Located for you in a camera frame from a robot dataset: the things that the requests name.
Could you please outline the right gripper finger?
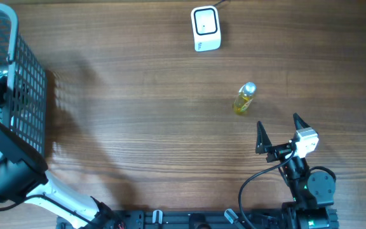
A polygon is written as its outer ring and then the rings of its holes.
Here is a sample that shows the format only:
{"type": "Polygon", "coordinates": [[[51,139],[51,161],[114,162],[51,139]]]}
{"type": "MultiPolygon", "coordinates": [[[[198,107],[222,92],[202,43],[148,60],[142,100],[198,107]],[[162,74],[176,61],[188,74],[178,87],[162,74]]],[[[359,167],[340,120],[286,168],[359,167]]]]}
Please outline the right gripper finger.
{"type": "Polygon", "coordinates": [[[310,126],[297,113],[293,114],[293,119],[296,130],[310,128],[310,126]]]}
{"type": "Polygon", "coordinates": [[[257,122],[257,140],[255,145],[255,152],[257,154],[265,154],[270,151],[272,147],[271,141],[266,133],[266,130],[261,121],[257,122]]]}

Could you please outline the yellow Vim dish soap bottle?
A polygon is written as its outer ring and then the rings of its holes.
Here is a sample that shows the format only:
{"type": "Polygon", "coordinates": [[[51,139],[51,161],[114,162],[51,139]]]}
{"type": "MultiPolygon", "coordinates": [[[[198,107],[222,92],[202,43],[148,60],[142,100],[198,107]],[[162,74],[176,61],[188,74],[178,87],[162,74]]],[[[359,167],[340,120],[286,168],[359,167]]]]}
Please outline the yellow Vim dish soap bottle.
{"type": "Polygon", "coordinates": [[[237,114],[244,113],[248,109],[250,103],[253,101],[256,91],[257,87],[255,83],[245,83],[239,89],[238,95],[233,103],[234,112],[237,114]]]}

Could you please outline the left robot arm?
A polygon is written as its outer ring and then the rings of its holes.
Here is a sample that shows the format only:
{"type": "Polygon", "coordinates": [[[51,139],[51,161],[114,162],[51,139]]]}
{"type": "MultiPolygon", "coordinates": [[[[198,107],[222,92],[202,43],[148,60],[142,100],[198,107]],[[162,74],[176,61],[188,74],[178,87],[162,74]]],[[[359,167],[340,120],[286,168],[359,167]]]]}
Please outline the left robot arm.
{"type": "MultiPolygon", "coordinates": [[[[0,83],[0,104],[5,102],[0,83]]],[[[0,122],[0,207],[8,211],[33,204],[66,220],[73,228],[124,228],[123,220],[104,203],[82,195],[48,170],[43,156],[0,122]]]]}

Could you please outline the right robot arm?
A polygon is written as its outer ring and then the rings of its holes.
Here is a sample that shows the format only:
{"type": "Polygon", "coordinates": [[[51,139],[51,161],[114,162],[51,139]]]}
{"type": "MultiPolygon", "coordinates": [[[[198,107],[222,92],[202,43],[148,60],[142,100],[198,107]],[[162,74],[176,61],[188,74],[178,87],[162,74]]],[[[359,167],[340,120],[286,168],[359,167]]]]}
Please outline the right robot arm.
{"type": "Polygon", "coordinates": [[[298,114],[293,114],[293,119],[293,138],[276,146],[263,124],[257,122],[255,152],[266,154],[268,163],[281,163],[280,174],[294,200],[283,203],[280,209],[263,210],[249,218],[261,228],[339,228],[337,211],[330,207],[334,204],[336,175],[326,167],[309,167],[306,155],[317,147],[319,135],[298,114]]]}

